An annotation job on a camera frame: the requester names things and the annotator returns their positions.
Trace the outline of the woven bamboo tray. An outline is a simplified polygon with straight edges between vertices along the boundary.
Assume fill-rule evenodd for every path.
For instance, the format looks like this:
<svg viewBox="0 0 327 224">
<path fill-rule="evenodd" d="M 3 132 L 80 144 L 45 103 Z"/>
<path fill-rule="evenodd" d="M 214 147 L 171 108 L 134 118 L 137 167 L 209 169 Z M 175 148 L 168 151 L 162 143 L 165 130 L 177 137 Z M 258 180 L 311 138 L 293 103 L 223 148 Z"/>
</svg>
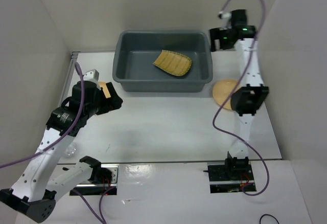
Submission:
<svg viewBox="0 0 327 224">
<path fill-rule="evenodd" d="M 192 60 L 181 53 L 162 50 L 153 65 L 170 75 L 181 77 L 191 69 Z"/>
</svg>

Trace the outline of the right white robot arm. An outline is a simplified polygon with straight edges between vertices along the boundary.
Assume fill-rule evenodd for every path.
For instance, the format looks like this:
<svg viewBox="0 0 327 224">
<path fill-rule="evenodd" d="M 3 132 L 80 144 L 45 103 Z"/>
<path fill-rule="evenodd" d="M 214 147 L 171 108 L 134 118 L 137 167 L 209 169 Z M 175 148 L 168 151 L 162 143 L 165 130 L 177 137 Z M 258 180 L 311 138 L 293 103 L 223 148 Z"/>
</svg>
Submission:
<svg viewBox="0 0 327 224">
<path fill-rule="evenodd" d="M 224 174 L 230 180 L 241 178 L 249 168 L 248 144 L 254 116 L 269 94 L 258 61 L 258 40 L 255 26 L 247 22 L 245 9 L 220 11 L 226 26 L 210 29 L 211 51 L 235 49 L 241 78 L 228 93 L 231 110 L 239 120 L 240 134 L 232 143 L 224 163 Z"/>
</svg>

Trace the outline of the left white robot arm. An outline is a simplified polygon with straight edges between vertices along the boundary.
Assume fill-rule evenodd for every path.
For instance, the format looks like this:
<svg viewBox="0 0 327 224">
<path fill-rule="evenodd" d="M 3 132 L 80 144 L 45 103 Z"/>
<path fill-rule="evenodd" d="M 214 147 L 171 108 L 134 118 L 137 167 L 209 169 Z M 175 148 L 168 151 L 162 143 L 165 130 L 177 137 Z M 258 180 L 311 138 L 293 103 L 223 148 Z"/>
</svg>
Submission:
<svg viewBox="0 0 327 224">
<path fill-rule="evenodd" d="M 60 158 L 73 142 L 79 130 L 93 115 L 102 115 L 121 108 L 123 100 L 111 82 L 104 87 L 92 81 L 77 82 L 72 95 L 52 111 L 38 147 L 41 155 L 32 159 L 11 188 L 1 190 L 1 202 L 36 223 L 44 222 L 53 212 L 56 202 L 78 184 L 112 182 L 112 172 L 101 162 L 84 156 L 71 169 L 51 179 Z"/>
</svg>

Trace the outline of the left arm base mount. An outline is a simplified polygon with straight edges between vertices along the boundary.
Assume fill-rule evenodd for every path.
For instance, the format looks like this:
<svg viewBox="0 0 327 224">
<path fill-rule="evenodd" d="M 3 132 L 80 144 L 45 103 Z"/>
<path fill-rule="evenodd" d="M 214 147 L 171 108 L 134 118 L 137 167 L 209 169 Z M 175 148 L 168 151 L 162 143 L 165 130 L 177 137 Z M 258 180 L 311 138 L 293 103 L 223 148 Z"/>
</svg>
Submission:
<svg viewBox="0 0 327 224">
<path fill-rule="evenodd" d="M 117 195 L 117 183 L 119 174 L 118 164 L 103 164 L 104 174 L 95 182 L 84 181 L 78 184 L 73 190 L 69 192 L 70 195 L 77 195 L 76 190 L 83 196 L 100 196 Z"/>
</svg>

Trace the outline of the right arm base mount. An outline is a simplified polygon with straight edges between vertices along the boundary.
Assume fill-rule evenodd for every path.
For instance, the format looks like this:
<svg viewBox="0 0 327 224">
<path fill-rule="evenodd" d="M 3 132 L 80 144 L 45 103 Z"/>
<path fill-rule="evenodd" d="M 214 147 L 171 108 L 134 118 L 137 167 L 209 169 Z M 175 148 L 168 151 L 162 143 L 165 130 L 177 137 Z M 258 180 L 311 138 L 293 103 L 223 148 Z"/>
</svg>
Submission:
<svg viewBox="0 0 327 224">
<path fill-rule="evenodd" d="M 211 193 L 256 192 L 252 167 L 249 163 L 207 163 L 207 173 Z"/>
</svg>

